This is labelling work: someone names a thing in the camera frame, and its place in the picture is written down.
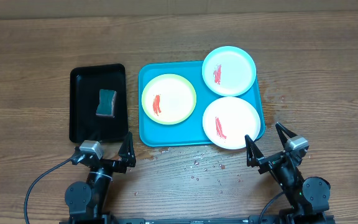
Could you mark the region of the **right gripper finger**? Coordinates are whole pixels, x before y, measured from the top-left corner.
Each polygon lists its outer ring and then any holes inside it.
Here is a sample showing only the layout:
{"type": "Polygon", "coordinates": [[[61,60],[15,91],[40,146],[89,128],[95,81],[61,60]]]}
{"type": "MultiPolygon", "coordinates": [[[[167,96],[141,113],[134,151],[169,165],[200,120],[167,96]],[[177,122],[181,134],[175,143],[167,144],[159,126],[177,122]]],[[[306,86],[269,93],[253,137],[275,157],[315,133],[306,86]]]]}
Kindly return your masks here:
{"type": "Polygon", "coordinates": [[[292,131],[290,131],[289,129],[287,129],[286,127],[284,127],[284,125],[282,125],[281,123],[277,122],[275,124],[278,136],[280,138],[280,141],[282,143],[282,146],[285,147],[287,141],[290,138],[293,138],[295,136],[297,136],[297,134],[293,133],[292,131]]]}
{"type": "Polygon", "coordinates": [[[249,135],[245,135],[246,141],[246,153],[247,153],[247,166],[255,167],[260,165],[260,161],[264,159],[264,155],[260,149],[256,146],[255,142],[250,138],[249,135]]]}

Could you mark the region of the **white plate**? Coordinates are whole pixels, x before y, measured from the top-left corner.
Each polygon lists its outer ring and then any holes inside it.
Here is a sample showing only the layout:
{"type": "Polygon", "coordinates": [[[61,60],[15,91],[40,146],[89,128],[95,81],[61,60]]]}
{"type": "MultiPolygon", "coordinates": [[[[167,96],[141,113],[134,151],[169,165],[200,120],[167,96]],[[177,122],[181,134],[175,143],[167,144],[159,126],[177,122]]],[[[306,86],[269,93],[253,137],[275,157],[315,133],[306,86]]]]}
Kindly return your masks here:
{"type": "Polygon", "coordinates": [[[210,103],[203,114],[203,130],[215,145],[230,150],[246,147],[245,136],[256,140],[261,130],[256,109],[238,97],[222,97],[210,103]]]}

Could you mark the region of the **green and brown sponge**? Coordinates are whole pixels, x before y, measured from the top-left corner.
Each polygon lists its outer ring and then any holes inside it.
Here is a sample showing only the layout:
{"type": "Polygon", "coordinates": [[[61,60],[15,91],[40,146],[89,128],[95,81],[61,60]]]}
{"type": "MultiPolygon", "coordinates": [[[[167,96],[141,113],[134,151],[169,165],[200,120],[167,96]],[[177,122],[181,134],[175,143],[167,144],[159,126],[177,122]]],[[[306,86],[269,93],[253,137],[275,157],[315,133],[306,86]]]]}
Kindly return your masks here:
{"type": "Polygon", "coordinates": [[[96,109],[96,115],[113,118],[116,97],[117,97],[116,91],[101,89],[99,91],[99,104],[96,109]]]}

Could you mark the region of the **yellow-green rimmed plate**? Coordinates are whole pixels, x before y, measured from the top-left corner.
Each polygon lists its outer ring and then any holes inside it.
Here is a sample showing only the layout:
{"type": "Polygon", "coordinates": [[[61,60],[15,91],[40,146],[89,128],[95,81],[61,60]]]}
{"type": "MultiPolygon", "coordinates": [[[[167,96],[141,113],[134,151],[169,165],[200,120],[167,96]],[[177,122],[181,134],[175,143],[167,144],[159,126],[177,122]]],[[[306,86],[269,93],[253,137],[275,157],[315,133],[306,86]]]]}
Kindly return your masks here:
{"type": "Polygon", "coordinates": [[[172,73],[149,81],[141,94],[145,114],[158,124],[173,125],[186,120],[196,106],[194,86],[184,77],[172,73]]]}

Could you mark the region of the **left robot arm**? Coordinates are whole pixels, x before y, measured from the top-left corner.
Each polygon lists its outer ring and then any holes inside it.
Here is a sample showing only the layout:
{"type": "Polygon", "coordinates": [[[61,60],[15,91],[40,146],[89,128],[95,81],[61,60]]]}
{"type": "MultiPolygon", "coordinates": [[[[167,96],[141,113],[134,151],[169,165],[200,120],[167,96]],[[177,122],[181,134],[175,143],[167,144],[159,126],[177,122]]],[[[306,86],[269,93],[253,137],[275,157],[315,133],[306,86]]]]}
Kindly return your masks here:
{"type": "Polygon", "coordinates": [[[119,160],[105,159],[101,143],[85,140],[75,147],[70,157],[72,164],[89,167],[85,182],[71,184],[65,192],[69,208],[68,223],[118,223],[117,218],[104,210],[109,186],[114,173],[125,174],[127,168],[135,167],[136,158],[132,133],[129,132],[120,147],[119,160]]]}

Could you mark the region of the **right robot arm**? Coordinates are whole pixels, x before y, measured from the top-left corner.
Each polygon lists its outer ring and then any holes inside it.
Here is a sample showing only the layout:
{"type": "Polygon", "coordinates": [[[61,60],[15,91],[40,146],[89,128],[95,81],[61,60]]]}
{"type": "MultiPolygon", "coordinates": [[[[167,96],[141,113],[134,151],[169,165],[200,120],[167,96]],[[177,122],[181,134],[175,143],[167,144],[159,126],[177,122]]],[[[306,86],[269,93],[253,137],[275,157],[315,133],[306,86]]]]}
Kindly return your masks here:
{"type": "Polygon", "coordinates": [[[245,136],[247,166],[258,167],[259,173],[270,173],[279,184],[281,192],[274,196],[259,215],[251,215],[254,223],[334,223],[333,216],[325,215],[329,210],[330,183],[321,177],[304,178],[298,169],[308,152],[309,142],[301,135],[290,131],[281,123],[275,125],[283,150],[264,156],[250,136],[245,136]],[[286,196],[290,208],[277,215],[265,213],[282,195],[286,196]]]}

